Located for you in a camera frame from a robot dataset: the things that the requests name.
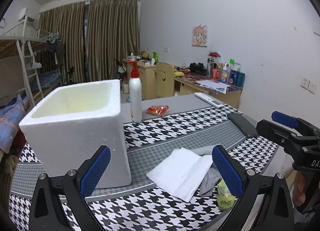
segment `red plastic wrapper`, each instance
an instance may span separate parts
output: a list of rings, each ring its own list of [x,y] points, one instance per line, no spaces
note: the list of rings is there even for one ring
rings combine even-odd
[[[147,109],[147,113],[155,116],[163,116],[169,109],[167,105],[152,105]]]

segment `remote control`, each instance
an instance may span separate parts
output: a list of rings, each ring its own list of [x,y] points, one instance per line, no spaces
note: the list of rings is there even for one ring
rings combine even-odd
[[[215,108],[221,108],[223,107],[223,102],[217,100],[216,98],[213,98],[212,96],[210,95],[207,95],[205,93],[195,93],[195,96],[200,98],[201,100],[204,100],[205,102],[211,104],[212,106],[214,106]]]

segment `white lotion bottle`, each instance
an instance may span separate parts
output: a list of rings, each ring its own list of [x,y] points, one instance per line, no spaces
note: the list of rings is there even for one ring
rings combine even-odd
[[[128,63],[133,65],[129,81],[131,119],[135,123],[140,123],[142,121],[142,85],[139,78],[140,74],[137,69],[137,61]]]

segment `houndstooth tablecloth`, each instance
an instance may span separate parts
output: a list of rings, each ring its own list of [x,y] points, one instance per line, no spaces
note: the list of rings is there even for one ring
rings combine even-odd
[[[106,230],[205,230],[214,224],[222,213],[216,196],[202,198],[197,190],[190,203],[186,203],[157,187],[145,173],[175,148],[194,149],[216,143],[222,144],[244,167],[263,171],[278,145],[263,137],[246,139],[228,120],[230,112],[238,111],[225,105],[221,109],[210,107],[140,124],[124,124],[132,184],[95,190],[86,199],[103,227]],[[147,156],[154,161],[150,163]],[[33,189],[39,172],[44,170],[28,144],[19,161],[10,195],[10,217],[20,231],[25,231]],[[68,204],[62,202],[71,226],[80,230]]]

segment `chair backrest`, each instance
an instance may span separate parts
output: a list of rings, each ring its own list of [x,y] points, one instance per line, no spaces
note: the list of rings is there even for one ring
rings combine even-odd
[[[156,65],[157,71],[157,96],[174,96],[174,67],[163,63]]]

